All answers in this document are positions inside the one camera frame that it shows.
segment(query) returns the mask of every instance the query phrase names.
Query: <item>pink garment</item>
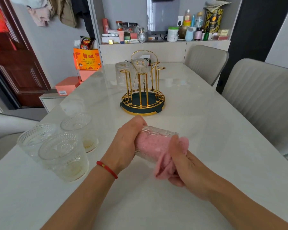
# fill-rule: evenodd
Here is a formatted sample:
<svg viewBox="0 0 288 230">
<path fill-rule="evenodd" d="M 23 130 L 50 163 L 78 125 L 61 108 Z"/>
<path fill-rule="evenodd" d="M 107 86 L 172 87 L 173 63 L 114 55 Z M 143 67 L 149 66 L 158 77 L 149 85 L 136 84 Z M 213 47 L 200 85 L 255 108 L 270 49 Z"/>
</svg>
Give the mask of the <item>pink garment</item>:
<svg viewBox="0 0 288 230">
<path fill-rule="evenodd" d="M 39 27 L 45 27 L 47 21 L 50 21 L 50 10 L 51 10 L 51 6 L 49 5 L 46 5 L 45 7 L 42 7 L 42 8 L 36 8 L 36 9 L 27 7 L 27 11 L 33 18 L 33 21 Z"/>
<path fill-rule="evenodd" d="M 154 170 L 157 179 L 168 179 L 169 177 L 178 177 L 176 167 L 172 157 L 169 154 L 170 136 L 147 135 L 146 132 L 140 132 L 135 139 L 135 147 L 141 154 L 157 162 Z M 179 139 L 179 143 L 186 155 L 189 148 L 189 140 L 185 137 Z"/>
</svg>

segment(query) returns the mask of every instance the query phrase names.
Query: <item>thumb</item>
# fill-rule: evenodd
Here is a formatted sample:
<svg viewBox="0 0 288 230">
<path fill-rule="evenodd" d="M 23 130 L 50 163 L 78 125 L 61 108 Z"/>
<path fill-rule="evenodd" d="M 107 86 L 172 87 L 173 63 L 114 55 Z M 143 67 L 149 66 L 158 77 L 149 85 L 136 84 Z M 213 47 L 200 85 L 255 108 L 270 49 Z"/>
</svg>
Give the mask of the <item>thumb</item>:
<svg viewBox="0 0 288 230">
<path fill-rule="evenodd" d="M 182 168 L 187 168 L 189 160 L 182 152 L 178 135 L 172 136 L 171 141 L 169 142 L 169 153 L 173 159 L 178 173 Z"/>
</svg>

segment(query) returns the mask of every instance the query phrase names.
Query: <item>green bottle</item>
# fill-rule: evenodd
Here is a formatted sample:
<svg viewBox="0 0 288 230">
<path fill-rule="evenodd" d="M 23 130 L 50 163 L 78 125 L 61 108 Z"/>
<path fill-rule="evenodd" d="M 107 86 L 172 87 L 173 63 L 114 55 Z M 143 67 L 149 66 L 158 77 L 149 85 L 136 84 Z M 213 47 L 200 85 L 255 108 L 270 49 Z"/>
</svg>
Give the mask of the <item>green bottle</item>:
<svg viewBox="0 0 288 230">
<path fill-rule="evenodd" d="M 203 41 L 207 41 L 207 40 L 208 40 L 208 38 L 209 38 L 209 31 L 210 31 L 210 29 L 207 28 L 207 29 L 206 29 L 206 33 L 204 34 L 204 39 L 203 39 Z"/>
</svg>

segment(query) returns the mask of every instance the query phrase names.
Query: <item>chair backrest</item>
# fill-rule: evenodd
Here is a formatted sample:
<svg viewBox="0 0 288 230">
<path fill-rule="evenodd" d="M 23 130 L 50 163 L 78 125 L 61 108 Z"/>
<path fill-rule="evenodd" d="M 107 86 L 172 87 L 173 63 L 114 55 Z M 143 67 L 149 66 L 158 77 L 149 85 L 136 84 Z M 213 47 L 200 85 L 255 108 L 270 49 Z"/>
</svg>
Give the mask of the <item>chair backrest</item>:
<svg viewBox="0 0 288 230">
<path fill-rule="evenodd" d="M 34 127 L 37 123 L 39 122 L 36 120 L 4 115 L 0 113 L 0 138 L 5 135 L 27 131 Z"/>
<path fill-rule="evenodd" d="M 228 61 L 229 53 L 213 47 L 195 45 L 184 62 L 197 75 L 213 86 Z"/>
<path fill-rule="evenodd" d="M 288 153 L 288 69 L 242 59 L 222 96 L 281 154 Z"/>
</svg>

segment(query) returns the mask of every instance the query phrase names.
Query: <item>marble table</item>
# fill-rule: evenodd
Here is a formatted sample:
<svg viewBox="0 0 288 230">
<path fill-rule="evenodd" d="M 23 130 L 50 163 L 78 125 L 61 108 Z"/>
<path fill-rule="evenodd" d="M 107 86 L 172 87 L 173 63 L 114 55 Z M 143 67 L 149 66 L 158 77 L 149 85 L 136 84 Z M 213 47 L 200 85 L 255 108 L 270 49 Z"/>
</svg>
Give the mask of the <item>marble table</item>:
<svg viewBox="0 0 288 230">
<path fill-rule="evenodd" d="M 188 137 L 189 150 L 204 164 L 288 222 L 288 161 L 187 66 L 160 66 L 166 67 L 160 73 L 166 105 L 146 122 Z M 41 121 L 59 125 L 67 115 L 90 113 L 99 135 L 97 149 L 88 155 L 90 168 L 132 118 L 119 106 L 124 91 L 116 88 L 114 68 L 94 73 Z M 134 158 L 106 197 L 96 229 L 231 229 L 210 203 L 156 180 L 153 168 Z M 15 146 L 0 161 L 0 229 L 40 229 L 84 177 L 63 182 Z"/>
</svg>

